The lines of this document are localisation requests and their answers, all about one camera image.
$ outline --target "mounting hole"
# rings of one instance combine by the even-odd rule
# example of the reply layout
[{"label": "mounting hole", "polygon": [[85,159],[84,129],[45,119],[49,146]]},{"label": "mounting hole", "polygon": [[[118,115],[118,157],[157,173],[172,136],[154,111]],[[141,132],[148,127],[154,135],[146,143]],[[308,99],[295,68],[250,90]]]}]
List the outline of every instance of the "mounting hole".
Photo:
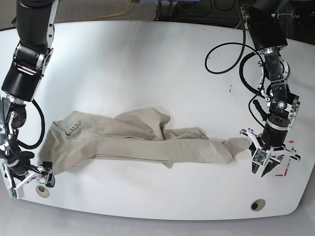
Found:
[{"label": "mounting hole", "polygon": [[48,198],[49,197],[49,191],[46,187],[42,185],[38,185],[36,187],[36,193],[41,196],[42,198]]},{"label": "mounting hole", "polygon": [[276,118],[276,122],[279,122],[279,123],[282,123],[282,119],[280,119],[280,118]]},{"label": "mounting hole", "polygon": [[253,211],[260,211],[262,210],[266,205],[265,200],[263,199],[258,199],[255,202],[252,203],[251,205],[251,210]]}]

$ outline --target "fabric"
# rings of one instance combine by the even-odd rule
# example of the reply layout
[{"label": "fabric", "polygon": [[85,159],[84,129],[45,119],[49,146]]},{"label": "fabric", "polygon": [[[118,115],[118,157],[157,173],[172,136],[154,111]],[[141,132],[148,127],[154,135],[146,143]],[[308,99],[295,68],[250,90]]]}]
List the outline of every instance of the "fabric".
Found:
[{"label": "fabric", "polygon": [[164,129],[168,115],[153,108],[116,118],[73,112],[54,122],[39,153],[53,162],[55,174],[91,158],[175,162],[228,163],[248,149],[246,138],[209,140],[198,128]]}]

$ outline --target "red marking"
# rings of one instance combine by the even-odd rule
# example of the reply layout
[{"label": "red marking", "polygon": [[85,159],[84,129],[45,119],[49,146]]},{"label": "red marking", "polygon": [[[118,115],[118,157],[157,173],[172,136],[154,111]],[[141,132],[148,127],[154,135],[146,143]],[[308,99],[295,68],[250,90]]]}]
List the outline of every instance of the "red marking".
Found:
[{"label": "red marking", "polygon": [[284,176],[286,176],[287,170],[289,169],[289,166],[290,166],[290,161],[291,161],[291,159],[289,160],[289,163],[287,164],[287,167],[286,167],[286,170],[285,170]]}]

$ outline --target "white table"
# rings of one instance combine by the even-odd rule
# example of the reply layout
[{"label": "white table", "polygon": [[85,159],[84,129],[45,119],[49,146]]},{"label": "white table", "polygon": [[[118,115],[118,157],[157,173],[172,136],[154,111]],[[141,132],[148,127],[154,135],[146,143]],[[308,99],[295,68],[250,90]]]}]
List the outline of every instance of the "white table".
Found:
[{"label": "white table", "polygon": [[[15,30],[0,32],[0,80],[9,70],[18,39]],[[204,68],[211,48],[241,40],[240,30],[181,23],[58,24],[54,55],[35,96],[45,114],[46,130],[53,120],[75,110],[114,117],[155,107],[171,115],[168,128],[197,126],[209,137],[223,139],[238,137],[242,128],[259,133],[261,127],[247,110],[252,94],[242,85],[238,68],[224,75],[209,74]],[[218,50],[211,55],[211,68],[227,68],[239,52],[239,46]],[[290,88],[301,96],[298,118],[287,140],[296,141],[302,159],[291,161],[285,177],[275,175],[284,173],[288,160],[263,178],[262,170],[252,174],[249,151],[229,164],[177,163],[172,169],[157,163],[94,160],[57,175],[48,199],[37,195],[36,183],[27,185],[25,200],[149,219],[290,214],[299,204],[315,160],[315,47],[289,40],[282,56],[291,66]],[[245,68],[245,77],[254,87],[261,76],[257,62],[258,58],[251,59]],[[27,112],[19,138],[32,144],[40,133],[40,119],[31,104]],[[257,199],[264,199],[266,206],[254,212],[250,206]]]}]

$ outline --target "floor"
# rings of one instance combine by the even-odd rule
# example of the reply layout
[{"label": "floor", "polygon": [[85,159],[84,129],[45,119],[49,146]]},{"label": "floor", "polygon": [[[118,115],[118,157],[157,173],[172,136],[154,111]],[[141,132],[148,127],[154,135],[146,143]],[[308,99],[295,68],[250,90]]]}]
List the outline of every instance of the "floor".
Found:
[{"label": "floor", "polygon": [[[60,0],[56,23],[88,21],[93,17],[122,12],[128,0]],[[12,27],[11,21],[16,14],[16,0],[0,0],[0,29]],[[114,18],[104,20],[152,21],[156,17],[153,1],[131,3],[128,11]]]}]

